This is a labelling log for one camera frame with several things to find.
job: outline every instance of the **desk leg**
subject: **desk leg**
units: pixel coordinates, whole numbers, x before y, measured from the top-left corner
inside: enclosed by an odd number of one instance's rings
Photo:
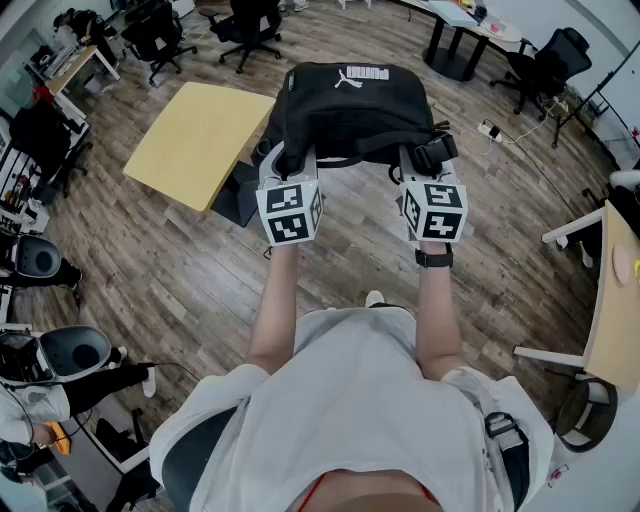
[[[517,356],[538,359],[539,361],[547,361],[549,363],[575,366],[577,368],[584,368],[585,363],[584,356],[572,356],[569,354],[559,354],[558,352],[547,352],[546,350],[535,350],[532,348],[516,347],[513,353]]]
[[[554,229],[553,231],[549,231],[542,235],[542,241],[545,244],[556,241],[561,236],[567,236],[571,233],[575,233],[576,231],[581,230],[582,228],[586,228],[587,226],[591,226],[596,222],[599,222],[604,217],[604,208],[600,208],[595,212],[588,213],[584,217],[580,217],[579,219],[574,220],[573,222],[569,222],[569,224],[565,224],[558,229]]]
[[[460,39],[462,39],[463,33],[463,29],[456,29],[456,33],[453,35],[453,39],[451,40],[451,46],[449,46],[449,57],[453,57],[456,54],[456,51],[458,51],[458,45],[460,44]]]
[[[116,72],[113,66],[109,64],[109,61],[104,58],[104,55],[102,55],[102,53],[96,50],[96,53],[94,55],[100,59],[100,62],[102,62],[102,64],[104,64],[104,67],[107,68],[109,73],[113,75],[113,78],[115,78],[116,80],[120,80],[120,75]]]
[[[481,37],[478,40],[476,49],[473,50],[473,54],[471,55],[471,60],[469,61],[469,64],[467,64],[467,67],[464,70],[464,75],[462,75],[462,80],[464,81],[471,80],[471,77],[473,76],[473,72],[475,71],[476,66],[478,65],[478,62],[480,61],[480,57],[482,57],[482,53],[484,52],[484,49],[487,46],[488,41],[489,39],[486,37]]]
[[[258,169],[238,162],[211,209],[244,228],[258,209],[256,190],[259,185]]]
[[[78,107],[76,107],[73,102],[67,98],[65,96],[65,94],[60,91],[58,94],[56,94],[55,99],[63,106],[63,107],[67,107],[71,110],[73,110],[73,113],[76,114],[78,117],[80,117],[81,119],[86,119],[87,116],[84,114],[84,112],[82,112],[82,110],[80,110]]]
[[[431,43],[429,43],[429,49],[427,50],[424,61],[427,64],[433,63],[433,59],[436,56],[436,50],[438,49],[438,43],[440,42],[440,36],[442,35],[442,29],[444,28],[444,20],[440,17],[436,20],[436,26],[431,34]]]

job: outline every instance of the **wristwatch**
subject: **wristwatch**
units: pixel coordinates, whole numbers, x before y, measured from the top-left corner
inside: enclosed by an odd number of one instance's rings
[[[445,245],[447,246],[447,254],[426,254],[420,249],[416,249],[416,263],[424,268],[452,267],[453,252],[451,251],[451,244]]]

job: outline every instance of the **black bag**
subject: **black bag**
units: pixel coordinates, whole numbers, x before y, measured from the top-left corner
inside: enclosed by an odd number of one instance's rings
[[[301,168],[315,144],[318,167],[359,161],[398,165],[398,145],[409,148],[418,172],[435,174],[457,156],[453,138],[434,127],[420,79],[394,65],[299,64],[285,77],[269,124],[252,154],[259,166],[279,142],[285,153],[277,170],[286,178]]]

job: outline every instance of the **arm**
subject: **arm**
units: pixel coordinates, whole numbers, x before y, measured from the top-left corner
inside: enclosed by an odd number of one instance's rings
[[[298,245],[274,247],[247,355],[272,375],[293,357],[297,284]]]
[[[426,254],[446,253],[443,243],[421,242],[420,249]],[[425,379],[440,380],[450,370],[465,365],[448,267],[420,267],[416,345]]]

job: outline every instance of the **white table leg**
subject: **white table leg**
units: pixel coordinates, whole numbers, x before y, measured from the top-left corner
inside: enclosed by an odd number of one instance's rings
[[[549,363],[565,364],[567,366],[575,366],[577,368],[584,368],[585,363],[584,356],[572,356],[569,354],[547,352],[546,350],[535,350],[532,348],[516,347],[513,353],[517,356],[538,359]]]
[[[58,94],[56,94],[55,99],[56,99],[56,101],[58,101],[60,103],[60,105],[62,107],[67,107],[67,108],[71,109],[74,112],[74,114],[76,114],[81,119],[86,119],[87,118],[87,116],[84,114],[84,112],[82,110],[80,110],[78,107],[76,107],[73,104],[73,102],[69,98],[67,98],[62,91],[60,91]]]
[[[109,70],[109,73],[113,75],[113,78],[115,78],[116,80],[120,80],[120,75],[116,72],[115,69],[113,69],[113,66],[109,64],[109,61],[104,58],[104,55],[102,55],[102,53],[96,50],[94,55],[100,59],[100,62],[102,62],[104,64],[104,67]]]
[[[584,217],[580,217],[579,219],[574,220],[573,222],[569,222],[569,224],[565,224],[558,229],[554,229],[553,231],[549,231],[542,235],[542,241],[545,244],[556,241],[561,236],[567,236],[571,233],[575,233],[582,228],[586,228],[587,226],[591,226],[598,221],[601,221],[604,217],[604,208],[600,208],[595,212],[588,213]]]

